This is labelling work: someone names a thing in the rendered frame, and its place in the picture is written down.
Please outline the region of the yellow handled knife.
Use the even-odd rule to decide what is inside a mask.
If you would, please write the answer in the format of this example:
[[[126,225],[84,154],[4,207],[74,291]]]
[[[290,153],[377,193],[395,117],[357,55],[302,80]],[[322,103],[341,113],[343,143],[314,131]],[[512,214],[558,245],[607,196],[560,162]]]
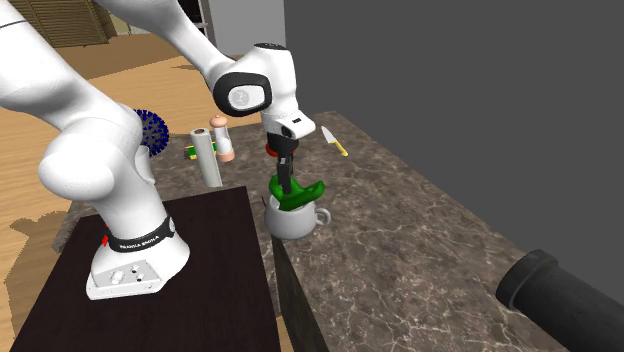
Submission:
[[[321,132],[328,144],[333,144],[339,150],[343,157],[348,156],[348,152],[346,151],[346,149],[340,144],[340,142],[336,139],[336,137],[331,133],[329,129],[327,129],[325,126],[322,126]]]

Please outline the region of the dark robot stand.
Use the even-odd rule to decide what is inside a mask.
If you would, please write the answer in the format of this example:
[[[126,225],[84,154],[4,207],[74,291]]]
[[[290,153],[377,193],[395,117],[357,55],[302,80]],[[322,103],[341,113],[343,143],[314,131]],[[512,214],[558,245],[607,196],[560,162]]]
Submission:
[[[10,352],[281,352],[245,187],[165,204],[190,247],[155,294],[90,300],[105,225],[77,223]]]

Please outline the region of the white mug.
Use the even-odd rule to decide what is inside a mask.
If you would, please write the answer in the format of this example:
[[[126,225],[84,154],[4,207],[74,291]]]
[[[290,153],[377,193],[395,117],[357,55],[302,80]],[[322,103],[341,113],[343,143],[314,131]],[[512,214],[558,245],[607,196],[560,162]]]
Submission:
[[[267,201],[264,223],[268,232],[279,239],[296,240],[311,234],[316,226],[331,222],[331,213],[314,201],[294,210],[279,209],[280,202],[271,195]]]

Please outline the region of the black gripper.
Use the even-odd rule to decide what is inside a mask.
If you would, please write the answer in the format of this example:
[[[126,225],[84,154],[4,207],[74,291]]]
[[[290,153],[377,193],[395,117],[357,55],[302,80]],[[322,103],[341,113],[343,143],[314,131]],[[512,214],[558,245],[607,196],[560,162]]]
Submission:
[[[293,152],[298,148],[299,141],[282,135],[268,133],[266,151],[269,155],[277,158],[278,183],[283,193],[288,195],[292,192],[291,176],[293,173]]]

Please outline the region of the black cylinder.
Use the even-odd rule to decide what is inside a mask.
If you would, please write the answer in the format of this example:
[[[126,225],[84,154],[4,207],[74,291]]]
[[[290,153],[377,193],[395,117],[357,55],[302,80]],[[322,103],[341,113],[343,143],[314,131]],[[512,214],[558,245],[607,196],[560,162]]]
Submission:
[[[624,352],[624,305],[534,250],[518,260],[496,289],[517,310],[570,352]]]

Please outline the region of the white paper towel roll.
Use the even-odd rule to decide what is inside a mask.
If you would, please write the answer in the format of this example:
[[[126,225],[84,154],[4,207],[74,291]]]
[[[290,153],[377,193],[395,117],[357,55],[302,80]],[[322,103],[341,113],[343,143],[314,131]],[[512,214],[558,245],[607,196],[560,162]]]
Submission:
[[[221,187],[222,180],[209,130],[196,128],[190,131],[190,136],[204,183],[211,188]]]

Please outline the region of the wooden slatted door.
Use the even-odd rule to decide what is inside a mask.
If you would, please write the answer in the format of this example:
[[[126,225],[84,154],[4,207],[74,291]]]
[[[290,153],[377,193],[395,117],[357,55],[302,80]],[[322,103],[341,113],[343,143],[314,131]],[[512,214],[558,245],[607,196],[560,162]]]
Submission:
[[[117,36],[94,0],[8,0],[54,48],[107,44]]]

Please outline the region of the green curved toy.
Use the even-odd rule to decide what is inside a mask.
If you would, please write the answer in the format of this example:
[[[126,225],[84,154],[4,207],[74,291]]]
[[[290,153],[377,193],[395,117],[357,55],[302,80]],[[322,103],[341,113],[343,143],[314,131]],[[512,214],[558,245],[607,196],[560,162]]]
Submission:
[[[325,184],[318,181],[308,187],[302,187],[293,177],[290,178],[291,192],[286,194],[278,182],[278,175],[274,175],[269,181],[269,190],[278,200],[279,209],[282,211],[292,211],[301,206],[319,199],[324,191]]]

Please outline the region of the pink pepper mill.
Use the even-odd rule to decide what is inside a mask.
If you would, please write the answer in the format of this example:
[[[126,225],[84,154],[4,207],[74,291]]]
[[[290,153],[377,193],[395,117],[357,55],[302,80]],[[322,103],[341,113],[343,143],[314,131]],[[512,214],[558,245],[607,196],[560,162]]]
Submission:
[[[227,118],[216,115],[210,119],[215,134],[216,157],[220,162],[230,162],[235,158],[232,141],[227,129]]]

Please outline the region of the green and yellow sponge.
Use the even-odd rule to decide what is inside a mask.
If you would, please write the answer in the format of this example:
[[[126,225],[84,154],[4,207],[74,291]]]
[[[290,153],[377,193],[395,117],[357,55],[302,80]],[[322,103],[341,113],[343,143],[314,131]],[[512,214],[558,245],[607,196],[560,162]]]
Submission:
[[[212,146],[213,146],[213,153],[216,155],[217,148],[216,148],[215,142],[212,142]],[[197,159],[197,153],[196,153],[194,145],[185,146],[184,158],[188,160]]]

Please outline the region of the blue spiky ball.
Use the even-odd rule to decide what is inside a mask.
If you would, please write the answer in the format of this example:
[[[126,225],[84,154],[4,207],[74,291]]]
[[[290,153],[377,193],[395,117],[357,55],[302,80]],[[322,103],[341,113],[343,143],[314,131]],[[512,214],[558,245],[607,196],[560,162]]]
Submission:
[[[148,148],[149,157],[154,157],[166,148],[170,139],[169,129],[158,114],[143,109],[135,109],[135,112],[142,120],[141,144]]]

